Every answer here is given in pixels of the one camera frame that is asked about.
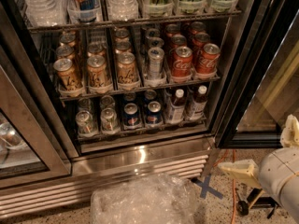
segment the floor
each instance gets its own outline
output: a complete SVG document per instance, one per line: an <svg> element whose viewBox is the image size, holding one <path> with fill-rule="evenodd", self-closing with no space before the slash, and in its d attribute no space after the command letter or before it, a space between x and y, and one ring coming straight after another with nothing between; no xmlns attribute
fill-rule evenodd
<svg viewBox="0 0 299 224"><path fill-rule="evenodd" d="M237 150L235 159L237 161L244 159L253 159L259 163L262 158L272 150ZM232 151L224 161L232 161ZM196 184L193 184L196 190L197 211L194 214L196 224L206 223L231 223L233 213L233 181L225 176L217 167L211 172L211 176L199 178ZM236 182L238 192L242 198L246 198L251 188ZM288 215L287 211L279 208L275 214L268 219L267 216L272 209L251 209L247 216L235 214L235 223L254 224L295 224L296 222ZM80 203L71 206L65 206L49 211L26 215L23 217L13 217L4 221L3 224L85 224L90 223L90 203Z"/></svg>

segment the glass door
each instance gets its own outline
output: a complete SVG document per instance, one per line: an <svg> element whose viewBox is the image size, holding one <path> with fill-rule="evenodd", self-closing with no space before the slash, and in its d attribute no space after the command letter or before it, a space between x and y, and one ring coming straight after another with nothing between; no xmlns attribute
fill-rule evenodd
<svg viewBox="0 0 299 224"><path fill-rule="evenodd" d="M0 46L0 188L70 174L70 162Z"/></svg>

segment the bottle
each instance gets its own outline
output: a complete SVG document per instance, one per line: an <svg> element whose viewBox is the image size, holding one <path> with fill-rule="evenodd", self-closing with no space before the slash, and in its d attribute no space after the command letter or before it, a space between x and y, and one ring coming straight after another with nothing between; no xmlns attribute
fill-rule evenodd
<svg viewBox="0 0 299 224"><path fill-rule="evenodd" d="M183 89L177 89L174 96L170 98L166 110L166 119L168 123L179 123L183 119L183 113L186 104L186 97Z"/></svg>
<svg viewBox="0 0 299 224"><path fill-rule="evenodd" d="M197 120L204 116L207 102L206 86L200 86L186 107L186 120Z"/></svg>

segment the clear plastic wrap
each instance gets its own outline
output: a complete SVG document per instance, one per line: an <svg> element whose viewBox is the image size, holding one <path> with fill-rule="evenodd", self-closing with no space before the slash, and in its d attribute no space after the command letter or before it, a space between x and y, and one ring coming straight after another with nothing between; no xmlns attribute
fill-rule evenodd
<svg viewBox="0 0 299 224"><path fill-rule="evenodd" d="M195 190L188 179L141 177L93 193L91 224L194 224Z"/></svg>

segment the can lid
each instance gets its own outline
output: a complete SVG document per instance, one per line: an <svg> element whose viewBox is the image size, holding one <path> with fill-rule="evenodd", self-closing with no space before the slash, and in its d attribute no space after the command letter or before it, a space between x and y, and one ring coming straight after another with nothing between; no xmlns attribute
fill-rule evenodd
<svg viewBox="0 0 299 224"><path fill-rule="evenodd" d="M198 92L199 92L200 94L205 94L205 93L206 93L206 90L207 90L206 86L200 86L200 87L198 88Z"/></svg>
<svg viewBox="0 0 299 224"><path fill-rule="evenodd" d="M179 45L179 46L183 46L187 44L187 39L184 35L180 35L180 34L176 34L174 36L171 37L171 42Z"/></svg>
<svg viewBox="0 0 299 224"><path fill-rule="evenodd" d="M176 90L176 96L177 96L177 98L183 97L184 96L184 90L182 90L182 89Z"/></svg>
<svg viewBox="0 0 299 224"><path fill-rule="evenodd" d="M138 107L134 103L129 103L124 107L124 112L128 115L133 115L137 112Z"/></svg>
<svg viewBox="0 0 299 224"><path fill-rule="evenodd" d="M149 109L150 112L156 113L156 112L159 112L161 110L161 105L157 101L152 101L152 102L149 103L148 109Z"/></svg>
<svg viewBox="0 0 299 224"><path fill-rule="evenodd" d="M116 30L115 32L115 37L117 38L125 38L129 36L129 31L125 28L120 28L118 30Z"/></svg>
<svg viewBox="0 0 299 224"><path fill-rule="evenodd" d="M76 114L76 123L78 126L85 125L88 119L92 117L91 113L87 110L79 111Z"/></svg>
<svg viewBox="0 0 299 224"><path fill-rule="evenodd" d="M91 56L87 59L87 65L91 67L100 67L105 63L103 56Z"/></svg>
<svg viewBox="0 0 299 224"><path fill-rule="evenodd" d="M101 52L103 49L104 49L104 47L101 43L91 43L87 47L87 52L98 53L98 52Z"/></svg>
<svg viewBox="0 0 299 224"><path fill-rule="evenodd" d="M151 59L161 60L164 57L164 51L161 48L151 48L148 55Z"/></svg>
<svg viewBox="0 0 299 224"><path fill-rule="evenodd" d="M149 48L162 48L164 41L160 37L151 37L148 41Z"/></svg>
<svg viewBox="0 0 299 224"><path fill-rule="evenodd" d="M157 28L149 28L146 32L146 38L159 37L159 36L160 36L160 30Z"/></svg>
<svg viewBox="0 0 299 224"><path fill-rule="evenodd" d="M206 29L206 26L200 21L192 22L190 27L197 32L204 31Z"/></svg>
<svg viewBox="0 0 299 224"><path fill-rule="evenodd" d="M135 55L131 52L124 52L118 55L118 60L120 63L129 64L135 60Z"/></svg>
<svg viewBox="0 0 299 224"><path fill-rule="evenodd" d="M56 49L57 57L66 57L74 52L74 49L68 45L60 46Z"/></svg>
<svg viewBox="0 0 299 224"><path fill-rule="evenodd" d="M190 57L192 56L192 50L188 47L178 47L176 48L176 54L179 57Z"/></svg>
<svg viewBox="0 0 299 224"><path fill-rule="evenodd" d="M131 47L131 43L129 41L121 41L115 43L115 49L117 50L128 50Z"/></svg>
<svg viewBox="0 0 299 224"><path fill-rule="evenodd" d="M62 58L57 60L53 67L56 71L67 71L69 68L72 67L72 61L70 59L67 58Z"/></svg>
<svg viewBox="0 0 299 224"><path fill-rule="evenodd" d="M113 117L116 118L116 112L113 108L106 108L102 110L101 117L104 119L111 119Z"/></svg>
<svg viewBox="0 0 299 224"><path fill-rule="evenodd" d="M212 43L207 43L204 45L204 51L208 54L219 54L221 52L220 48Z"/></svg>
<svg viewBox="0 0 299 224"><path fill-rule="evenodd" d="M210 37L209 34L206 33L199 33L194 36L194 39L199 42L209 42Z"/></svg>
<svg viewBox="0 0 299 224"><path fill-rule="evenodd" d="M62 34L59 38L60 42L64 44L73 42L75 41L75 39L76 39L76 35L73 33Z"/></svg>

